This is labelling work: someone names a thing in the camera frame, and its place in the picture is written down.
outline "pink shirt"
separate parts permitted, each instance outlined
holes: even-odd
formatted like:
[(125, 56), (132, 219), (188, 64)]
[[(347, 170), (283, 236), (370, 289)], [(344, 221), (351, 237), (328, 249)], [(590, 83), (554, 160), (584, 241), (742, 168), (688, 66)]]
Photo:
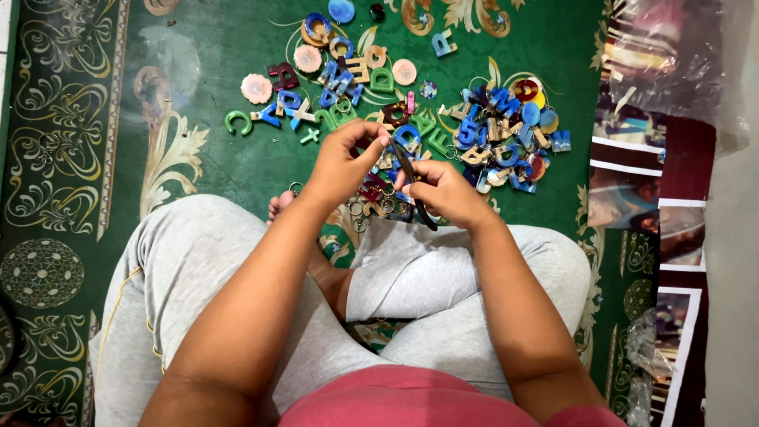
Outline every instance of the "pink shirt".
[[(343, 375), (295, 403), (281, 427), (332, 425), (539, 427), (511, 402), (482, 394), (443, 372), (403, 365), (378, 365)], [(575, 406), (555, 414), (545, 427), (624, 427), (611, 411)]]

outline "gray sweatpants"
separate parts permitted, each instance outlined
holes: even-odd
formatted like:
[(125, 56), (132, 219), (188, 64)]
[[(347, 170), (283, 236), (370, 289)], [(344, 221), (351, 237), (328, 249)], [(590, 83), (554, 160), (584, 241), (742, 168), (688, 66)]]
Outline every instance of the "gray sweatpants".
[[(574, 333), (590, 283), (584, 252), (549, 229), (509, 228)], [(187, 330), (266, 230), (252, 214), (211, 195), (182, 198), (140, 223), (114, 272), (101, 331), (90, 341), (98, 425), (137, 424)], [(377, 217), (365, 233), (352, 267), (347, 320), (417, 320), (373, 354), (348, 336), (307, 275), (259, 412), (261, 424), (274, 423), (296, 400), (338, 376), (379, 364), (438, 369), (511, 399), (488, 337), (468, 234)], [(247, 339), (235, 330), (230, 324), (218, 333)]]

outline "leg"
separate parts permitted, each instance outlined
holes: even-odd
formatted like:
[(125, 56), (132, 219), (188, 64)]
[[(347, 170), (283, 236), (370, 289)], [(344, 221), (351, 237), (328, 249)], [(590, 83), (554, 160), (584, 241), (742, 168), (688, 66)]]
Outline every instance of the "leg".
[[(510, 226), (509, 228), (530, 268), (562, 316), (568, 332), (573, 334), (580, 321), (590, 285), (590, 268), (584, 252), (572, 240), (549, 229), (529, 226)], [(412, 233), (408, 236), (425, 238), (423, 236), (425, 232), (419, 226), (412, 226), (411, 231)], [(447, 232), (451, 233), (450, 236), (439, 237), (439, 239), (444, 242), (458, 239), (457, 243), (464, 247), (471, 244), (462, 241), (467, 239), (465, 233), (462, 235), (455, 230)], [(435, 255), (436, 246), (430, 242), (431, 240), (428, 240), (424, 246), (432, 249), (427, 249), (427, 253), (417, 259), (426, 256), (438, 257)], [(403, 244), (394, 242), (392, 246), (400, 247)], [(357, 254), (357, 264), (366, 262), (366, 266), (371, 267), (370, 261), (374, 262), (377, 258), (374, 249), (369, 250), (372, 247), (372, 245), (367, 246), (366, 254)], [(379, 254), (384, 255), (381, 257), (383, 260), (388, 257), (388, 254), (382, 250)], [(404, 279), (406, 270), (414, 271), (415, 269), (415, 263), (409, 263), (397, 274), (398, 280), (386, 287), (385, 299), (373, 299), (375, 302), (380, 301), (377, 310), (384, 315), (394, 315), (396, 307), (387, 304), (389, 301), (399, 304), (399, 311), (415, 309), (419, 312), (434, 313), (411, 322), (398, 332), (380, 355), (393, 362), (448, 372), (469, 381), (485, 393), (511, 399), (508, 385), (490, 342), (482, 296), (477, 292), (476, 283), (448, 282), (446, 281), (448, 275), (439, 272), (440, 270), (445, 270), (446, 273), (449, 270), (466, 271), (466, 262), (465, 260), (453, 262), (453, 258), (449, 256), (442, 259), (445, 263), (432, 261), (425, 263), (427, 275), (431, 275), (435, 280), (417, 280), (415, 283), (409, 283)], [(472, 265), (472, 260), (469, 259), (468, 263)], [(364, 284), (357, 282), (357, 278), (363, 277), (360, 273), (361, 268), (363, 267), (356, 270), (354, 281), (351, 283), (351, 291), (348, 295), (349, 308), (352, 307), (351, 301), (362, 299), (362, 295), (358, 292), (365, 292)], [(430, 291), (430, 287), (435, 288), (435, 292), (439, 288), (453, 288), (453, 291), (450, 289), (447, 291), (451, 298), (450, 302), (442, 304), (442, 299), (426, 299), (424, 296)], [(467, 292), (470, 295), (465, 299), (455, 300), (456, 295), (465, 295)], [(452, 308), (445, 309), (444, 305), (452, 305)]]
[[(195, 318), (266, 230), (241, 207), (207, 195), (161, 207), (137, 227), (114, 274), (103, 329), (90, 342), (99, 424), (137, 424), (161, 367), (169, 367)], [(234, 325), (219, 333), (233, 334)], [(306, 276), (260, 413), (271, 423), (332, 379), (383, 363), (345, 333)]]

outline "green carpet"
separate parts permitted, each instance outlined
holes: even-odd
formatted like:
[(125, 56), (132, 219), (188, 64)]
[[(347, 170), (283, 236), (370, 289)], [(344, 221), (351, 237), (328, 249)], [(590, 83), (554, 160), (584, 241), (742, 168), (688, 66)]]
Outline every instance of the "green carpet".
[[(242, 78), (291, 61), (302, 43), (301, 20), (312, 11), (326, 14), (326, 4), (22, 3), (16, 60), (8, 65), (13, 81), (0, 296), (23, 341), (17, 361), (0, 378), (0, 413), (23, 409), (41, 421), (60, 415), (72, 425), (89, 423), (92, 374), (85, 344), (102, 322), (112, 268), (140, 218), (176, 198), (207, 193), (263, 219), (273, 195), (292, 182), (306, 182), (319, 150), (318, 144), (299, 142), (309, 124), (294, 134), (288, 119), (283, 129), (256, 122), (243, 138), (230, 135), (222, 119), (230, 109), (262, 109), (241, 95)], [(375, 44), (386, 46), (393, 61), (412, 60), (417, 83), (397, 92), (416, 90), (421, 114), (448, 131), (457, 122), (437, 111), (459, 103), (462, 88), (502, 86), (529, 74), (542, 80), (560, 128), (572, 133), (573, 149), (550, 155), (551, 167), (535, 195), (507, 185), (487, 197), (509, 223), (556, 229), (587, 252), (594, 283), (575, 340), (599, 389), (622, 415), (632, 371), (622, 348), (629, 316), (650, 298), (645, 289), (653, 248), (634, 233), (584, 225), (599, 82), (594, 55), (599, 38), (605, 38), (604, 3), (385, 0), (381, 24), (369, 19), (369, 4), (356, 2), (356, 18), (337, 31), (358, 52)], [(438, 59), (430, 40), (447, 27), (458, 50)], [(300, 80), (298, 91), (313, 100), (318, 86)], [(424, 80), (436, 83), (436, 98), (419, 94)], [(376, 114), (396, 95), (365, 93), (358, 112)], [(326, 132), (322, 128), (320, 139)], [(44, 134), (54, 137), (44, 137), (43, 144), (60, 145), (50, 164), (37, 159)], [(433, 158), (442, 159), (436, 152)], [(325, 253), (338, 266), (350, 264), (361, 238), (351, 231), (351, 221), (338, 210), (323, 229)], [(39, 263), (28, 258), (32, 252), (54, 273), (35, 279)], [(24, 295), (23, 286), (7, 290), (6, 283), (24, 280), (46, 296)], [(49, 295), (53, 289), (58, 290)], [(369, 323), (358, 334), (379, 349), (398, 328)]]

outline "plastic bag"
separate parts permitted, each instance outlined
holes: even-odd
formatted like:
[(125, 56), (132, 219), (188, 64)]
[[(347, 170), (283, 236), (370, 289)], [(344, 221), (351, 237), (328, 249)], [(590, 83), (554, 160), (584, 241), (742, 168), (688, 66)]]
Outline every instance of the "plastic bag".
[(630, 380), (630, 393), (627, 400), (630, 410), (627, 412), (627, 425), (630, 427), (650, 427), (651, 394), (653, 382), (648, 374)]
[(605, 71), (614, 103), (715, 124), (722, 0), (615, 2)]
[(654, 345), (656, 339), (656, 308), (649, 308), (635, 319), (628, 330), (627, 358), (633, 365), (640, 366), (656, 382), (664, 382), (672, 377), (675, 366)]

